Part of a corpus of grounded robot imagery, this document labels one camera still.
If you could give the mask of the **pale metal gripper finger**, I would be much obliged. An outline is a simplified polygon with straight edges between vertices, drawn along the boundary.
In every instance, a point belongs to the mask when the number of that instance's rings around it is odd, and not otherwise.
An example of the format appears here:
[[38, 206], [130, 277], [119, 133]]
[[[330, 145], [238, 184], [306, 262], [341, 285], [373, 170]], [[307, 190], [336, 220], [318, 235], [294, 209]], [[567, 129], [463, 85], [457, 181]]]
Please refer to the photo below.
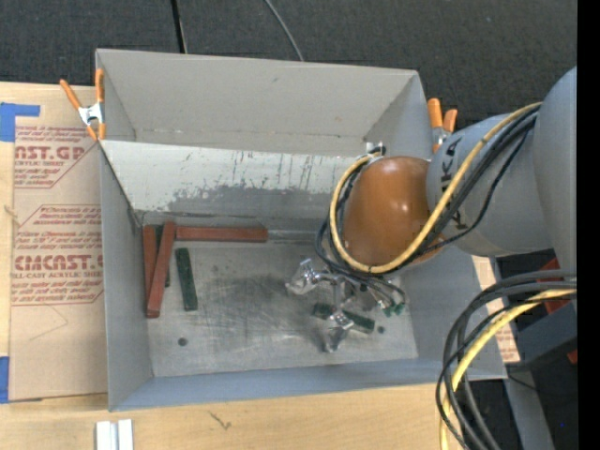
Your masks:
[[332, 313], [328, 321], [329, 324], [322, 333], [322, 350], [333, 353], [354, 327], [354, 321], [341, 310]]
[[319, 278], [319, 272], [314, 268], [312, 260], [305, 259], [285, 282], [285, 288], [294, 295], [305, 295], [316, 288]]

